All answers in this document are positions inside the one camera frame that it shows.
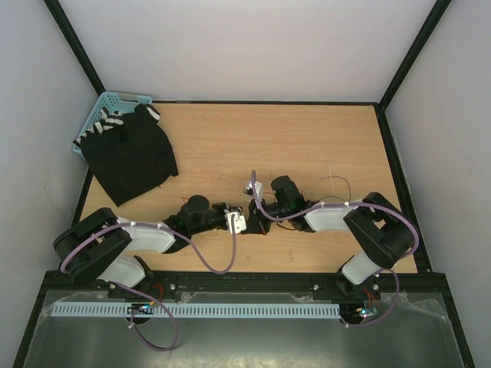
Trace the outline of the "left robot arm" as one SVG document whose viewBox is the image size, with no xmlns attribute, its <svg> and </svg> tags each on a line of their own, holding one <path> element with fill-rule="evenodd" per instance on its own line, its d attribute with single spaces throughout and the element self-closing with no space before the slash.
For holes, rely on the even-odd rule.
<svg viewBox="0 0 491 368">
<path fill-rule="evenodd" d="M 232 255 L 223 270 L 213 268 L 191 238 L 212 230 L 232 235 Z M 202 195 L 193 195 L 177 214 L 156 223 L 132 222 L 109 208 L 93 212 L 59 235 L 53 248 L 60 259 L 60 271 L 75 284 L 96 279 L 126 286 L 136 297 L 147 296 L 153 278 L 147 264 L 130 252 L 152 251 L 172 254 L 191 246 L 205 267 L 215 274 L 228 272 L 236 259 L 237 235 L 246 230 L 242 207 L 221 202 L 211 205 Z"/>
</svg>

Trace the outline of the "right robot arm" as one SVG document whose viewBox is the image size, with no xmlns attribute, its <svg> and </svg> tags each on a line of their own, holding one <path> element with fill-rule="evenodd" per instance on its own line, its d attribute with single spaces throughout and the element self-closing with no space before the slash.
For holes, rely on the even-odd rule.
<svg viewBox="0 0 491 368">
<path fill-rule="evenodd" d="M 390 271 L 419 247 L 416 227 L 379 192 L 356 202 L 326 203 L 305 199 L 289 176 L 275 178 L 271 187 L 275 201 L 267 203 L 252 174 L 244 189 L 252 197 L 245 232 L 265 235 L 274 222 L 289 222 L 298 232 L 350 232 L 361 250 L 336 272 L 335 288 L 342 297 L 360 297 L 376 274 Z"/>
</svg>

